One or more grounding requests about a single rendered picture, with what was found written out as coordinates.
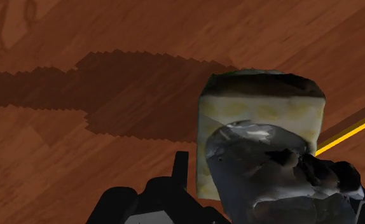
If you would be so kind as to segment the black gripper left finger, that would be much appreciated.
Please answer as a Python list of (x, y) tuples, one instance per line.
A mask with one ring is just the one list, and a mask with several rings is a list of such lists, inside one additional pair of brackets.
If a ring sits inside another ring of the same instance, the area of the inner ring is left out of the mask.
[(187, 192), (188, 164), (189, 153), (177, 151), (172, 174), (150, 179), (142, 193), (127, 186), (107, 189), (85, 224), (231, 224)]

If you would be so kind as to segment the grey and black glossy figure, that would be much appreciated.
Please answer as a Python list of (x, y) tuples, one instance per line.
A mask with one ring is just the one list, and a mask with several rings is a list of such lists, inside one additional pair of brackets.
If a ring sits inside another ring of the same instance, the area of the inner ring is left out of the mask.
[(205, 160), (233, 224), (254, 224), (267, 202), (335, 194), (362, 200), (359, 171), (347, 161), (323, 160), (302, 137), (281, 127), (232, 122), (206, 138)]

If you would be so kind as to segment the cream box with dark top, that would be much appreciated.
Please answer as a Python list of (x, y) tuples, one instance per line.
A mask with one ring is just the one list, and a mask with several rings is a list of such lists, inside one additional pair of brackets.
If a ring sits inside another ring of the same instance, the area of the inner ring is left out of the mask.
[(302, 141), (304, 151), (315, 154), (322, 127), (326, 96), (311, 79), (276, 70), (243, 69), (213, 74), (198, 98), (196, 193), (201, 199), (219, 200), (205, 161), (205, 142), (218, 128), (245, 121), (256, 127), (271, 125), (257, 137), (288, 146)]

